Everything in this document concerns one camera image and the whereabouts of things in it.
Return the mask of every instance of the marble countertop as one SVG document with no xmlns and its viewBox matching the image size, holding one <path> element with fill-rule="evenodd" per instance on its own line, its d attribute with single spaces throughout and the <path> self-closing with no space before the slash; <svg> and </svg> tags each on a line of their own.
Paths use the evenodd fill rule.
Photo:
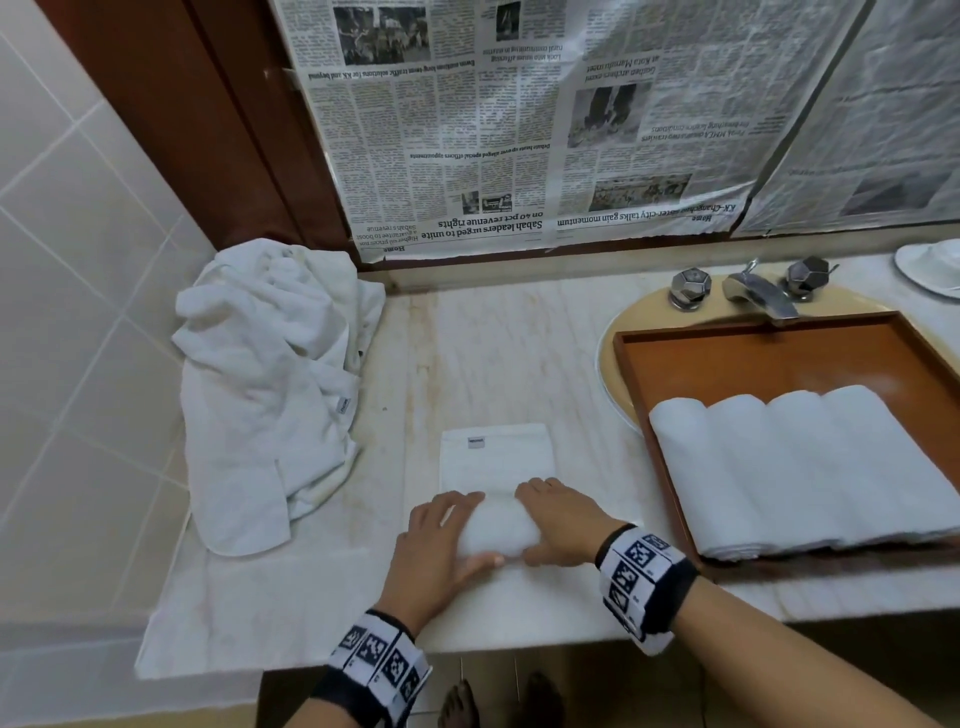
<svg viewBox="0 0 960 728">
<path fill-rule="evenodd" d="M 960 303 L 889 255 L 843 258 L 834 280 L 909 314 L 960 352 Z M 736 268 L 713 268 L 714 275 Z M 316 665 L 377 598 L 396 534 L 438 491 L 444 430 L 546 423 L 560 478 L 621 518 L 673 536 L 649 456 L 595 371 L 597 343 L 670 273 L 541 280 L 391 297 L 364 371 L 347 484 L 269 553 L 228 559 L 188 526 L 138 662 L 142 677 Z M 507 567 L 419 640 L 454 652 L 623 639 L 591 566 Z M 727 586 L 782 620 L 960 607 L 960 566 L 838 571 Z"/>
</svg>

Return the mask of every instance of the faucet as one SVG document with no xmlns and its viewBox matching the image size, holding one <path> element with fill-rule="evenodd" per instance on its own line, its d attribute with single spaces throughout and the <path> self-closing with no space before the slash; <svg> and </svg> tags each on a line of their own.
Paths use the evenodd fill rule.
<svg viewBox="0 0 960 728">
<path fill-rule="evenodd" d="M 755 303 L 770 317 L 774 326 L 785 326 L 800 318 L 797 307 L 786 291 L 763 276 L 754 273 L 759 258 L 754 258 L 740 273 L 733 273 L 723 281 L 723 295 L 728 301 L 746 300 Z"/>
</svg>

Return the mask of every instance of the wooden tray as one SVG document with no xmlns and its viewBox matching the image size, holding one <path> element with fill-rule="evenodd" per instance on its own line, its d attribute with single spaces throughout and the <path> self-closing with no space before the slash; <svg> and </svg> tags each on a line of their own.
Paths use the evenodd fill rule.
<svg viewBox="0 0 960 728">
<path fill-rule="evenodd" d="M 836 573 L 841 566 L 875 568 L 878 556 L 885 566 L 960 562 L 960 540 L 842 552 L 822 549 L 737 563 L 701 557 L 650 425 L 650 410 L 674 397 L 691 397 L 710 406 L 734 395 L 751 394 L 767 402 L 797 389 L 824 394 L 863 384 L 886 402 L 927 456 L 958 487 L 960 376 L 902 314 L 887 311 L 802 319 L 786 328 L 764 319 L 621 331 L 613 346 L 667 510 L 683 539 L 678 546 L 706 575 L 730 581 Z"/>
</svg>

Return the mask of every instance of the newspaper photo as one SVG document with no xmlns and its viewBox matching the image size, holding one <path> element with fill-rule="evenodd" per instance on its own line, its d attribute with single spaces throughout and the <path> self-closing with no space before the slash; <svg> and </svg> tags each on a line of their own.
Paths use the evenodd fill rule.
<svg viewBox="0 0 960 728">
<path fill-rule="evenodd" d="M 364 261 L 726 231 L 864 0 L 271 0 Z"/>
<path fill-rule="evenodd" d="M 878 0 L 737 234 L 960 217 L 960 5 Z"/>
</svg>

